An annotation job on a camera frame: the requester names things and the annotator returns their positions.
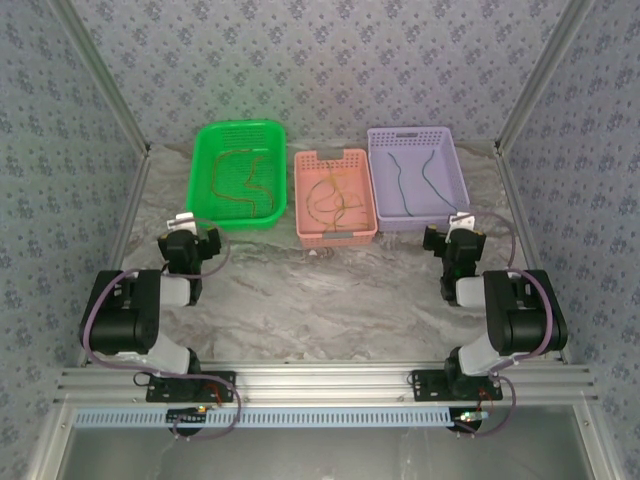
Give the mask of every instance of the plastic basket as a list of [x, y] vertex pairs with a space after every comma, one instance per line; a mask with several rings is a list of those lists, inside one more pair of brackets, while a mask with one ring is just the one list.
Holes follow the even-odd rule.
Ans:
[[284, 129], [276, 122], [220, 122], [196, 138], [187, 210], [225, 230], [273, 227], [287, 206]]
[[347, 149], [342, 158], [319, 160], [298, 152], [294, 162], [296, 230], [302, 246], [371, 243], [378, 229], [367, 153]]
[[446, 225], [456, 210], [468, 211], [469, 194], [448, 128], [371, 128], [367, 134], [381, 232]]

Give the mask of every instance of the marble floor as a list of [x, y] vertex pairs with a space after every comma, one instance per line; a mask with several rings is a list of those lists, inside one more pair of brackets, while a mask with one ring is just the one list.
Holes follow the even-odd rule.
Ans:
[[[315, 147], [289, 145], [290, 160]], [[457, 152], [472, 209], [511, 219], [495, 160]], [[150, 165], [125, 268], [162, 265], [156, 237], [184, 211], [191, 147], [153, 146]], [[305, 251], [293, 198], [272, 230], [230, 234], [231, 260], [205, 279], [199, 303], [162, 310], [166, 334], [202, 359], [384, 361], [441, 360], [485, 329], [482, 312], [440, 297], [441, 263], [422, 249], [422, 233], [379, 233], [369, 246]], [[488, 235], [479, 271], [503, 268], [507, 229], [491, 218], [477, 225]], [[525, 265], [519, 242], [514, 265]]]

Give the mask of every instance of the patterned wallpaper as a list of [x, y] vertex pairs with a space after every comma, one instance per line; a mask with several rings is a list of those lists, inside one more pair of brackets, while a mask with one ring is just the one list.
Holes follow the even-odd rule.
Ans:
[[18, 479], [137, 159], [46, 1], [0, 18], [0, 478]]
[[640, 4], [596, 0], [509, 158], [540, 255], [640, 479]]
[[147, 138], [270, 118], [289, 138], [496, 138], [567, 0], [75, 0]]

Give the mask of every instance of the purple basket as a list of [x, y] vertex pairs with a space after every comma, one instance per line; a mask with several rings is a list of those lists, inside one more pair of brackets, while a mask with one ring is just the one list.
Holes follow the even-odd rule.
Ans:
[[381, 232], [446, 225], [456, 210], [468, 211], [469, 194], [448, 128], [371, 128], [367, 134]]

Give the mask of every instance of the wall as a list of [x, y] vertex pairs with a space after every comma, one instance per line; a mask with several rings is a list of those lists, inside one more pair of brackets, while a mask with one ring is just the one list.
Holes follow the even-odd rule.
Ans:
[[0, 478], [74, 363], [136, 155], [44, 0], [0, 2]]
[[75, 0], [147, 140], [271, 118], [289, 138], [496, 138], [566, 0]]
[[640, 478], [640, 5], [596, 0], [509, 154], [571, 352]]

